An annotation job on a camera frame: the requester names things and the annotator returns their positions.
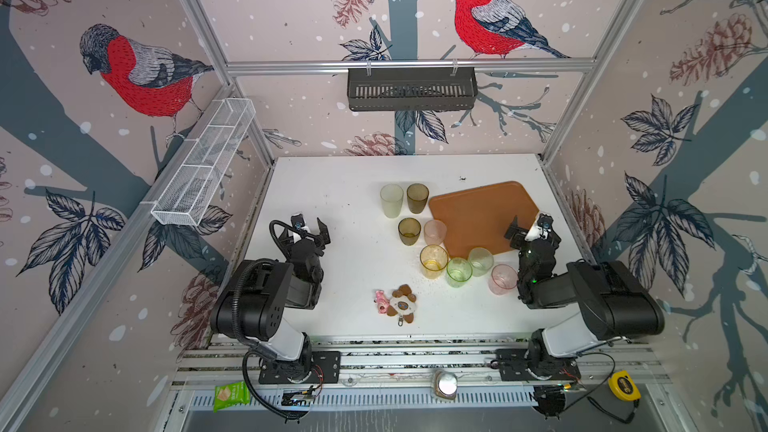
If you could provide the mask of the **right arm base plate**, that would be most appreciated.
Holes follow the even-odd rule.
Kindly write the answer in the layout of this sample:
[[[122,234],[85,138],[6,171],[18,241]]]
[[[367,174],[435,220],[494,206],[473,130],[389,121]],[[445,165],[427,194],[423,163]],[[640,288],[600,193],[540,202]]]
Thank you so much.
[[[575,358],[555,358],[527,349],[497,349],[493,363],[505,382],[575,382],[581,373]]]

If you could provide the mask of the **pink textured glass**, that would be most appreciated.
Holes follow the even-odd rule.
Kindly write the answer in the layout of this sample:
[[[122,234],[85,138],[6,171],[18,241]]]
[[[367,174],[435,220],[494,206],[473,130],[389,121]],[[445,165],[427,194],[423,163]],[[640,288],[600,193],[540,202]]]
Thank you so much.
[[[424,239],[427,245],[440,245],[447,236],[447,226],[440,220],[430,220],[423,228]]]

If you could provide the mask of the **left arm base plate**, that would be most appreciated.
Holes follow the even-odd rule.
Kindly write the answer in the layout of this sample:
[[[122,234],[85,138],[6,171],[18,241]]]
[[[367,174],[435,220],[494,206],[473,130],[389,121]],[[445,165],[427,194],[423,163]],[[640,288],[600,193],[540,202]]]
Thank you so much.
[[[268,361],[261,366],[260,385],[336,384],[339,380],[341,353],[315,351],[295,361]]]

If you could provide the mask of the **pink ribbed clear glass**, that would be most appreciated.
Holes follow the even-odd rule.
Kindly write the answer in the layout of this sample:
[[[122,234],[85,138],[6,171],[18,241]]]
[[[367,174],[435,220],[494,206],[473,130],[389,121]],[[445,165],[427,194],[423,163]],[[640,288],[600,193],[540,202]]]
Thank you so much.
[[[505,295],[517,288],[518,274],[508,264],[497,264],[490,272],[488,287],[494,295]]]

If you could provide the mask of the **pale green textured glass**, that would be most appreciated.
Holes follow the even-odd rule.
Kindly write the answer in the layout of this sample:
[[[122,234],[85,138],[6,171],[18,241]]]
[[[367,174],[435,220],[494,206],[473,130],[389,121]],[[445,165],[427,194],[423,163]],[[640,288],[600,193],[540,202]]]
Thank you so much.
[[[468,261],[472,266],[474,277],[481,277],[494,267],[494,256],[486,248],[475,247],[468,254]]]

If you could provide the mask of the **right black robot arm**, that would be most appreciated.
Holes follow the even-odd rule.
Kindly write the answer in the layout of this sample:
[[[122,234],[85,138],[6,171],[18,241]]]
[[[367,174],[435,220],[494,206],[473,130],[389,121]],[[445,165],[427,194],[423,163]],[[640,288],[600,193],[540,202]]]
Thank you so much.
[[[663,312],[647,290],[620,261],[592,265],[584,260],[554,273],[561,238],[553,218],[538,216],[526,229],[513,220],[505,238],[518,251],[518,298],[531,310],[576,304],[579,312],[534,331],[523,349],[499,349],[496,363],[504,381],[549,380],[578,375],[576,358],[618,339],[661,334]]]

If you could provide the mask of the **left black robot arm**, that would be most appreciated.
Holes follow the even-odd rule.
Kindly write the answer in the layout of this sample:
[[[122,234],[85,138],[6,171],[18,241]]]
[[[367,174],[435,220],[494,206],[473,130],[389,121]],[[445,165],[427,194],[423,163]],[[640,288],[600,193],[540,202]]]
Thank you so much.
[[[213,306],[211,331],[236,340],[261,360],[261,384],[322,380],[309,336],[283,319],[286,309],[312,310],[319,302],[325,276],[320,258],[331,237],[322,220],[317,224],[313,233],[301,214],[289,223],[271,221],[269,235],[283,258],[242,261]]]

